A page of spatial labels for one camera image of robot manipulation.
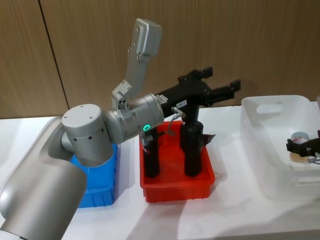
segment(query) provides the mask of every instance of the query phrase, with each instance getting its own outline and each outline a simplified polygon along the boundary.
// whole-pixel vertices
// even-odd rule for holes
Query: brown wall
[[[0,1],[0,118],[67,110],[37,0]]]
[[[242,79],[247,96],[320,94],[319,0],[41,0],[71,107],[111,106],[125,75],[136,18],[162,25],[159,54],[143,93],[177,83],[193,68],[214,67],[218,87]]]

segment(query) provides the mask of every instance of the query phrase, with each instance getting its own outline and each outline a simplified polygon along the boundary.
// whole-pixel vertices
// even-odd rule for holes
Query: white plastic bin
[[[305,132],[318,137],[320,112],[299,95],[242,100],[241,137],[261,191],[273,199],[320,198],[320,165],[290,160],[287,139]]]

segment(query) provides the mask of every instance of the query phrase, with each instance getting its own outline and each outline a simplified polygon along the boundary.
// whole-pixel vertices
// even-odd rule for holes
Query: red plastic crate
[[[157,127],[157,132],[168,130],[169,122]],[[202,171],[198,176],[190,177],[184,173],[185,155],[180,148],[181,122],[175,121],[168,134],[158,138],[160,173],[156,177],[145,176],[144,154],[140,142],[140,186],[148,203],[204,199],[210,195],[210,185],[215,182],[207,148],[202,149]]]

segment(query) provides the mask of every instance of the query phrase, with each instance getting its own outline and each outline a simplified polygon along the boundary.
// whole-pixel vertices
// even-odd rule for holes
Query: blue plastic crate
[[[82,166],[75,155],[72,157],[71,162],[81,168],[87,176],[86,190],[78,206],[79,209],[109,206],[114,203],[118,146],[112,144],[112,148],[112,157],[105,164],[98,167]]]

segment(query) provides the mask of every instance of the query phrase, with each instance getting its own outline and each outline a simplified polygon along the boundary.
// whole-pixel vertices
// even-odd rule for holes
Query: silver robotic arm
[[[44,127],[0,193],[5,218],[1,239],[61,239],[86,190],[85,173],[69,162],[73,153],[84,166],[102,165],[113,154],[112,143],[120,144],[164,121],[153,94],[128,100],[143,88],[161,32],[158,24],[136,20],[125,80],[112,92],[112,110],[79,105]]]

